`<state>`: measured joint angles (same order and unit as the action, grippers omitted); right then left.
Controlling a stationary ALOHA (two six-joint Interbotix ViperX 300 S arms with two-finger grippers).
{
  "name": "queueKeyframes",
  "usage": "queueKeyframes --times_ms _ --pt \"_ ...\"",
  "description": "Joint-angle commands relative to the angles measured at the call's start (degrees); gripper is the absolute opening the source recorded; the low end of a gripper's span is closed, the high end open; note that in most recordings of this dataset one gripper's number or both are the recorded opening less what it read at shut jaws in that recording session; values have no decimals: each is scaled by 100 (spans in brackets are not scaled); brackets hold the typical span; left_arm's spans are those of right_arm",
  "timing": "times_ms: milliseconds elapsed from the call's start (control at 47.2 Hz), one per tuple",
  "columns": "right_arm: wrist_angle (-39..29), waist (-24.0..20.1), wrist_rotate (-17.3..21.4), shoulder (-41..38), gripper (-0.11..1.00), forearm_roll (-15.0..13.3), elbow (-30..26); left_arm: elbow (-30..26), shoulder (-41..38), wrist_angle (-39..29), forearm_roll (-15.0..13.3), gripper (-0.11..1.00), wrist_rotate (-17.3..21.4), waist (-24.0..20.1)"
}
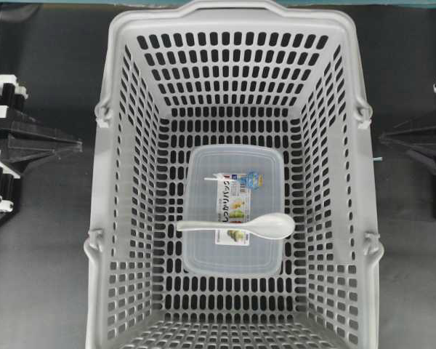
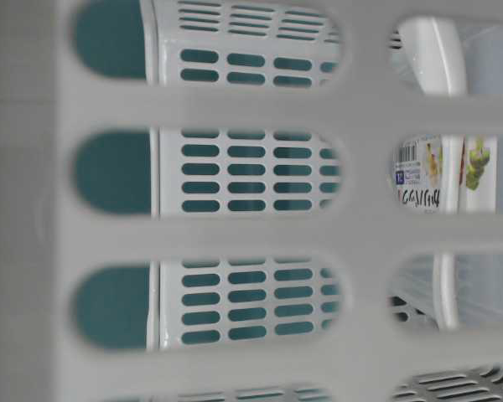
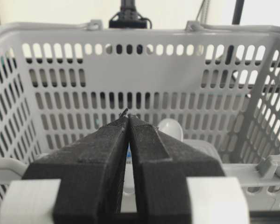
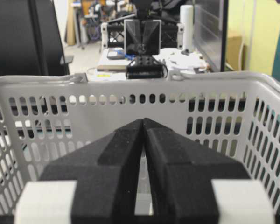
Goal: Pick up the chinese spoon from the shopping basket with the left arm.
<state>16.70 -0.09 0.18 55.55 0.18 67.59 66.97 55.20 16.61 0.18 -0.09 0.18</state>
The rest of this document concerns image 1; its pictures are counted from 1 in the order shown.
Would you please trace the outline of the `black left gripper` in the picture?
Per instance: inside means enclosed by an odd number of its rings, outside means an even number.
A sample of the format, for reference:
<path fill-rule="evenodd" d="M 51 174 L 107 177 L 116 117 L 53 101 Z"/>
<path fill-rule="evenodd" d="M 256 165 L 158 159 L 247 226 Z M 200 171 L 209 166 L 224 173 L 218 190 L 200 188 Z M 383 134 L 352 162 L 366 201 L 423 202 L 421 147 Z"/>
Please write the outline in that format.
<path fill-rule="evenodd" d="M 22 113 L 27 99 L 27 90 L 15 75 L 0 74 L 0 212 L 14 210 L 15 182 L 21 179 L 20 172 L 83 150 L 82 142 L 74 136 Z"/>

